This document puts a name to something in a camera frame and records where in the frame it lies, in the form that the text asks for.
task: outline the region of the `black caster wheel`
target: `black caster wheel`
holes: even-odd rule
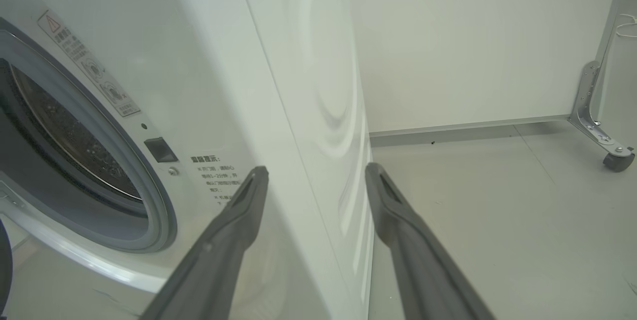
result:
[[[628,157],[617,157],[616,155],[607,154],[604,159],[604,166],[614,172],[621,172],[628,168],[633,163],[635,154],[631,154]]]

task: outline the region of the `metal leg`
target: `metal leg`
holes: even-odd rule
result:
[[[599,127],[599,122],[591,117],[591,98],[599,76],[599,68],[600,65],[597,61],[591,61],[584,67],[577,100],[575,100],[571,118],[568,120],[608,152],[604,159],[605,166],[610,168],[610,170],[621,172],[628,168],[633,159],[635,159],[635,154],[632,152],[633,148],[624,147],[608,136]]]

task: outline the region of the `warning triangle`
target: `warning triangle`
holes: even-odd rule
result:
[[[60,24],[57,21],[53,20],[50,16],[46,16],[46,21],[48,21],[48,26],[51,27],[51,32],[56,32],[60,29]]]

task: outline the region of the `washing machine door opening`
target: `washing machine door opening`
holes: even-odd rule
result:
[[[109,106],[0,18],[0,186],[96,243],[164,249],[168,193]]]

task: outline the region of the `white cord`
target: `white cord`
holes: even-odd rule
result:
[[[619,14],[619,16],[628,16],[629,18],[633,18],[633,22],[632,23],[625,23],[625,24],[622,24],[622,25],[617,25],[617,29],[615,29],[615,34],[617,34],[617,36],[621,36],[621,37],[633,37],[633,38],[637,39],[637,35],[626,35],[626,34],[620,34],[619,33],[619,28],[621,28],[621,27],[630,26],[630,25],[637,25],[637,17],[632,16],[632,15],[628,15],[628,14]]]

